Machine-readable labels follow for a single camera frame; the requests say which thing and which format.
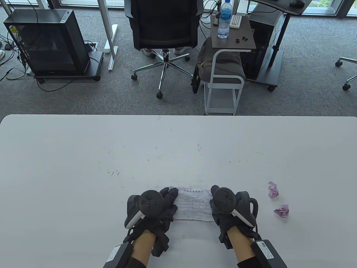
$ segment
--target crumpled pink paper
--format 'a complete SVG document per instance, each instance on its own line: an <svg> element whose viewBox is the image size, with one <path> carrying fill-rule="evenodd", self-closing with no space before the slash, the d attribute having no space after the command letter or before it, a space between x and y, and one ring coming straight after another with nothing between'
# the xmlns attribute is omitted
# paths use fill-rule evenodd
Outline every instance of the crumpled pink paper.
<svg viewBox="0 0 357 268"><path fill-rule="evenodd" d="M278 189L276 188L276 184L274 182L269 182L269 197L270 198L274 198L274 197L277 197L279 195L279 191Z"/></svg>
<svg viewBox="0 0 357 268"><path fill-rule="evenodd" d="M282 218L286 218L289 215L289 205L282 205L280 208L274 210Z"/></svg>

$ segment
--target printed form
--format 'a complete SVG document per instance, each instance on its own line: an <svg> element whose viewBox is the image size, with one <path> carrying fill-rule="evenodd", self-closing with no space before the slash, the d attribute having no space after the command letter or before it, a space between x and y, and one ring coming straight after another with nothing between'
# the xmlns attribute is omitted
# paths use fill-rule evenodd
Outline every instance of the printed form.
<svg viewBox="0 0 357 268"><path fill-rule="evenodd" d="M174 203L177 206L177 211L174 219L213 221L210 206L212 194L209 190L177 188L178 196Z"/></svg>

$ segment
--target sleeve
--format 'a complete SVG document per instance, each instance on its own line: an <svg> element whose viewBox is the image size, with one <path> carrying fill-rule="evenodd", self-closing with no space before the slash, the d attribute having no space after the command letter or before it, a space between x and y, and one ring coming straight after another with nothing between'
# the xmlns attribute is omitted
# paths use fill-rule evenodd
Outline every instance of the sleeve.
<svg viewBox="0 0 357 268"><path fill-rule="evenodd" d="M237 264L239 268L262 268L262 265L258 261L257 257L246 259Z"/></svg>
<svg viewBox="0 0 357 268"><path fill-rule="evenodd" d="M125 266L125 268L146 268L146 267L141 261L130 257L128 264Z"/></svg>

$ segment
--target vr controller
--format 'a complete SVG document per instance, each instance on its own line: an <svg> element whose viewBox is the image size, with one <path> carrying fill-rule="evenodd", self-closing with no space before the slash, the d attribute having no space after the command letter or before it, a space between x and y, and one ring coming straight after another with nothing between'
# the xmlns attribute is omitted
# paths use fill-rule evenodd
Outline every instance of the vr controller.
<svg viewBox="0 0 357 268"><path fill-rule="evenodd" d="M231 213L251 228L257 225L258 202L251 198L248 192L234 194L231 189L221 187L214 192L213 203L220 213Z"/></svg>
<svg viewBox="0 0 357 268"><path fill-rule="evenodd" d="M140 219L155 217L164 208L164 198L155 190L147 190L141 195L131 195L127 202L126 229L132 228Z"/></svg>

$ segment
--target battery pack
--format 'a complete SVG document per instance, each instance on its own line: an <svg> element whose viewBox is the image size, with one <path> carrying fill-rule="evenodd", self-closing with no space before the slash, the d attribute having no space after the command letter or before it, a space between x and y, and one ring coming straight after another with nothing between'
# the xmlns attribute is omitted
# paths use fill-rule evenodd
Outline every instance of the battery pack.
<svg viewBox="0 0 357 268"><path fill-rule="evenodd" d="M129 242L124 242L113 248L103 268L124 268L133 252L134 246Z"/></svg>
<svg viewBox="0 0 357 268"><path fill-rule="evenodd" d="M250 246L263 268L287 268L269 240L257 240Z"/></svg>

